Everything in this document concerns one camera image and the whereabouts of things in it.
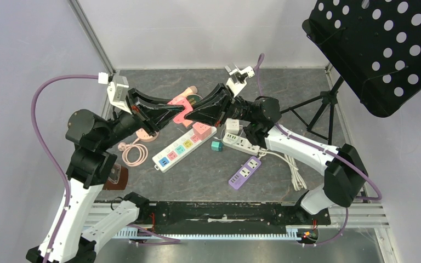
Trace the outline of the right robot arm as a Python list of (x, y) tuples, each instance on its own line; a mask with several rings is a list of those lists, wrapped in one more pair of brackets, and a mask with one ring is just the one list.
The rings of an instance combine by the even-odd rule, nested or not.
[(243, 131), (252, 145), (293, 157), (323, 175), (323, 184), (308, 191), (294, 210), (295, 218), (302, 224), (310, 223), (324, 208), (350, 207), (368, 178), (357, 149), (349, 144), (325, 146), (303, 137), (281, 126), (281, 117), (277, 99), (259, 96), (248, 101), (234, 96), (222, 84), (185, 115), (186, 119), (215, 127), (229, 118), (246, 121), (249, 124)]

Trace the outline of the pink cube socket adapter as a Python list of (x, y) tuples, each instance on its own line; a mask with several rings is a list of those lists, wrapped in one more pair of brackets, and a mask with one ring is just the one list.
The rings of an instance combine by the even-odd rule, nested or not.
[(200, 122), (195, 122), (192, 129), (194, 134), (202, 141), (212, 134), (212, 127)]

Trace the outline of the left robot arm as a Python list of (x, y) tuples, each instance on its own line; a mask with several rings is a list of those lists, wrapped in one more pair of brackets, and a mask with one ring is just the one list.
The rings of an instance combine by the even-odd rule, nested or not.
[(137, 193), (124, 197), (120, 205), (90, 229), (84, 224), (89, 211), (103, 189), (117, 156), (109, 149), (144, 129), (154, 134), (183, 111), (166, 99), (146, 96), (135, 90), (127, 95), (129, 111), (105, 120), (89, 110), (79, 110), (69, 119), (66, 138), (75, 145), (65, 178), (70, 193), (64, 195), (59, 212), (43, 243), (31, 248), (30, 262), (93, 262), (101, 248), (130, 223), (143, 224), (153, 217), (149, 200)]

